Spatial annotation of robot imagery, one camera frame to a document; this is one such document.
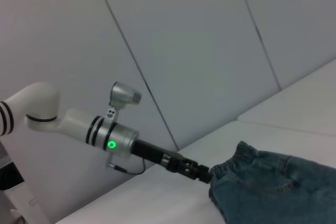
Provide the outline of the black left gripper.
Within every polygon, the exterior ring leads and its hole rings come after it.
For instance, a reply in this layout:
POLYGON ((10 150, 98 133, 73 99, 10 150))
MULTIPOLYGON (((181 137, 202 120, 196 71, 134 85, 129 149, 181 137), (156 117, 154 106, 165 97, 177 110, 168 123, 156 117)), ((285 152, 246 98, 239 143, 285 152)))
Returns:
POLYGON ((188 178, 193 180, 198 179, 203 183, 210 183, 211 181, 211 174, 208 173, 209 167, 191 159, 187 160, 187 166, 185 158, 179 153, 162 149, 143 140, 134 141, 132 154, 159 164, 172 173, 187 175, 188 178))

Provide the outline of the blue denim shorts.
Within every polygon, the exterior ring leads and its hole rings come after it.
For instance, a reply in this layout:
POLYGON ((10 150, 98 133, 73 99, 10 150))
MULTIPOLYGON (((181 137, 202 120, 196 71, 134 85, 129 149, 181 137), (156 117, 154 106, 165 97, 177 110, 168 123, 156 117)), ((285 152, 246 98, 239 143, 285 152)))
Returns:
POLYGON ((336 224, 336 168, 239 142, 210 174, 226 224, 336 224))

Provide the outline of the white stand frame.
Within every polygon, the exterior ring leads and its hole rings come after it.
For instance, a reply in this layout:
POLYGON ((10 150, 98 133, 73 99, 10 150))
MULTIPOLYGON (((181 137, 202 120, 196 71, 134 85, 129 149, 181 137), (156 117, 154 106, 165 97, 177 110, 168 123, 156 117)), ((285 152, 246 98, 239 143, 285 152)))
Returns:
MULTIPOLYGON (((12 162, 0 143, 0 168, 12 162)), ((26 182, 0 190, 0 224, 51 224, 26 182)))

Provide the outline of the black stand bracket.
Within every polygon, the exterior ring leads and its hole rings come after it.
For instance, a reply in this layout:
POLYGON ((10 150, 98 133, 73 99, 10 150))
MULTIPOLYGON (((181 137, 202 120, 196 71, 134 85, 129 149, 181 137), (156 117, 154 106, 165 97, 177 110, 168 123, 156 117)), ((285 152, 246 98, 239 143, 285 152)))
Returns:
POLYGON ((23 177, 13 162, 0 168, 0 190, 5 191, 24 182, 23 177))

